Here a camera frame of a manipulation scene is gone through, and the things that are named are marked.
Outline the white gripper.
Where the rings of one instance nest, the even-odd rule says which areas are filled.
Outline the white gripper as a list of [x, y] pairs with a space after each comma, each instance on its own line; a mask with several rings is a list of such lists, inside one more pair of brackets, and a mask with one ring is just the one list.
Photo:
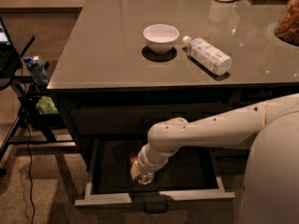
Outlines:
[[133, 181], [137, 180], [144, 172], [156, 173], [168, 162], [166, 153], [157, 151], [151, 145], [145, 145], [138, 153], [138, 160], [133, 161], [130, 176]]

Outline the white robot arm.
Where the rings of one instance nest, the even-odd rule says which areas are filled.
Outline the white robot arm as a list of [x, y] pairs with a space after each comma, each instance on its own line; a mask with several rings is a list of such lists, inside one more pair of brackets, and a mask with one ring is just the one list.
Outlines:
[[299, 94], [188, 122], [153, 125], [131, 158], [133, 180], [148, 184], [182, 147], [247, 149], [239, 224], [299, 224]]

